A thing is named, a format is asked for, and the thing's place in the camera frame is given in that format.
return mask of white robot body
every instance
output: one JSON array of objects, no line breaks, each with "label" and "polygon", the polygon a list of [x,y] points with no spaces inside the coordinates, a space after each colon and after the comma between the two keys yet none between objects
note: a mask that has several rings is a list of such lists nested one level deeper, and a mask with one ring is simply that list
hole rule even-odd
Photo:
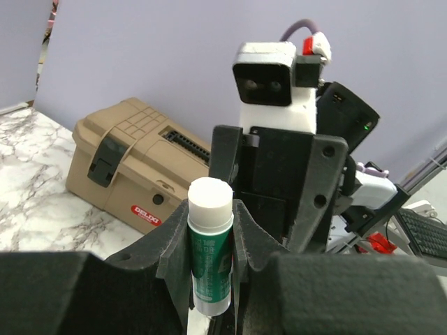
[{"label": "white robot body", "polygon": [[332,61],[332,52],[329,41],[321,31],[312,36],[312,52],[325,57],[327,63]]},{"label": "white robot body", "polygon": [[397,194],[396,186],[388,178],[357,171],[356,179],[361,186],[351,196],[353,198],[351,206],[379,209]]},{"label": "white robot body", "polygon": [[292,87],[287,107],[243,103],[239,127],[249,134],[253,126],[316,133],[316,89]]}]

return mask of red connector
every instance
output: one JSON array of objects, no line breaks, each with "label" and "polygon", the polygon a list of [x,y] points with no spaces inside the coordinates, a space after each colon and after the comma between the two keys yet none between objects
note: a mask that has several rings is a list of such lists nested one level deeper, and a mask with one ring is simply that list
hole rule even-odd
[{"label": "red connector", "polygon": [[[397,249],[397,247],[389,242],[382,234],[376,233],[373,235],[370,235],[367,238],[368,242],[371,244],[372,248],[377,251],[378,253],[385,253],[387,255],[393,254],[394,250]],[[367,251],[364,248],[358,247],[358,250],[361,253],[367,253]]]},{"label": "red connector", "polygon": [[302,54],[303,55],[314,54],[313,49],[314,49],[314,37],[310,36],[305,39],[302,45]]}]

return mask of toolbox latch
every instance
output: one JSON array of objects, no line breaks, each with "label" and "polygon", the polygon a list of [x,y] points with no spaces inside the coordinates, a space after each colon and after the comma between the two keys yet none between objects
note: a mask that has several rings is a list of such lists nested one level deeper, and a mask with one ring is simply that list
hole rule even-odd
[{"label": "toolbox latch", "polygon": [[102,187],[108,187],[128,147],[105,136],[96,150],[87,176]]}]

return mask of black camera housing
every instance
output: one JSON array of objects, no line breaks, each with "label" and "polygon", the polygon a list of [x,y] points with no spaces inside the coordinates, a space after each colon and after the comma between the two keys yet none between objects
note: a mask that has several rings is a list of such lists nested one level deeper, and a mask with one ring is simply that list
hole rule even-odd
[{"label": "black camera housing", "polygon": [[292,103],[291,68],[287,65],[238,63],[233,74],[243,103],[280,107]]},{"label": "black camera housing", "polygon": [[320,82],[320,74],[323,70],[321,56],[319,54],[310,54],[297,56],[295,58],[295,86],[306,88],[317,88]]},{"label": "black camera housing", "polygon": [[338,82],[327,83],[320,95],[316,132],[344,138],[351,153],[376,128],[379,114]]}]

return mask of white marble surface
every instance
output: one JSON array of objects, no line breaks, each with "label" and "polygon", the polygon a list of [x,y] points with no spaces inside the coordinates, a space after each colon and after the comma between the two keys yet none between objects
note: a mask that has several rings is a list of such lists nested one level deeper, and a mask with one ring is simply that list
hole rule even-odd
[{"label": "white marble surface", "polygon": [[[29,108],[0,116],[0,251],[91,251],[106,258],[142,235],[65,189],[71,132]],[[190,313],[188,334],[209,321]]]}]

